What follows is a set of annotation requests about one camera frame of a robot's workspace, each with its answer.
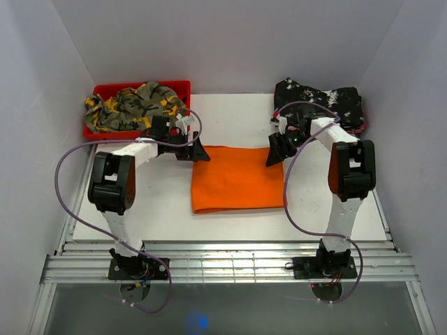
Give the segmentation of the orange trousers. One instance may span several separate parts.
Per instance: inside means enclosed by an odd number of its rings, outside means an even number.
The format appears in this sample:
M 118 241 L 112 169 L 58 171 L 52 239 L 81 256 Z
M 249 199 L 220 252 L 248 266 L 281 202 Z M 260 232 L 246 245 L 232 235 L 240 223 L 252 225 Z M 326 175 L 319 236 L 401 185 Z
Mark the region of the orange trousers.
M 206 146 L 210 161 L 193 164 L 193 213 L 276 209 L 284 206 L 284 168 L 265 165 L 269 149 Z

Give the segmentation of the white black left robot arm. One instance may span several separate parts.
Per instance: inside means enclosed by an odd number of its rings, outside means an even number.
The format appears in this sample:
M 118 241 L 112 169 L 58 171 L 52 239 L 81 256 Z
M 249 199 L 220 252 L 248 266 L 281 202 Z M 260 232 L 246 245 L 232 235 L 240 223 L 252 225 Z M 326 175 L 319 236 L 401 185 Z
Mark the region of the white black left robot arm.
M 154 116 L 151 126 L 143 130 L 135 142 L 111 152 L 95 154 L 87 197 L 106 220 L 115 245 L 108 277 L 124 280 L 166 280 L 169 260 L 145 255 L 145 244 L 132 232 L 127 214 L 136 197 L 138 167 L 162 154 L 174 154 L 179 161 L 210 161 L 199 133 L 191 132 L 194 118 L 177 115 L 175 120 Z

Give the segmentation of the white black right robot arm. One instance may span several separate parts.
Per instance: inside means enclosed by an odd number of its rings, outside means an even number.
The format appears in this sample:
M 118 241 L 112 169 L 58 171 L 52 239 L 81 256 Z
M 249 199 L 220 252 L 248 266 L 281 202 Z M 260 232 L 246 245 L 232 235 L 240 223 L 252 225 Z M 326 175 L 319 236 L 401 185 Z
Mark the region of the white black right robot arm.
M 351 234 L 361 204 L 376 186 L 374 143 L 359 140 L 340 125 L 339 116 L 312 102 L 295 101 L 274 112 L 265 165 L 272 167 L 291 158 L 296 161 L 307 144 L 317 140 L 330 153 L 328 186 L 332 206 L 328 225 L 313 257 L 295 257 L 289 269 L 296 279 L 358 277 L 351 256 Z

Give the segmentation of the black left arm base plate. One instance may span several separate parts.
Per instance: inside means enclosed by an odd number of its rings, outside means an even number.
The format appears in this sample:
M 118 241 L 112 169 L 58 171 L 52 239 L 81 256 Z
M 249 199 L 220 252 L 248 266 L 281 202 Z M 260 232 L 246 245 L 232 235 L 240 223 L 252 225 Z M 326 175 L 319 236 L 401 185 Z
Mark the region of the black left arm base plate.
M 151 258 L 111 259 L 108 279 L 116 281 L 167 280 L 166 266 Z

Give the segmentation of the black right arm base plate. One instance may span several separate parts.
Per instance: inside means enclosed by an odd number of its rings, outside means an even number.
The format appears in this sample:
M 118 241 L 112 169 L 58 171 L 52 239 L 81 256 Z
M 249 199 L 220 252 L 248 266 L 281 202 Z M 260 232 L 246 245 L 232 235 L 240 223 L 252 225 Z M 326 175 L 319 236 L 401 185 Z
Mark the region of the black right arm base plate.
M 358 272 L 353 257 L 341 264 L 323 264 L 317 257 L 295 257 L 292 259 L 294 279 L 356 279 Z

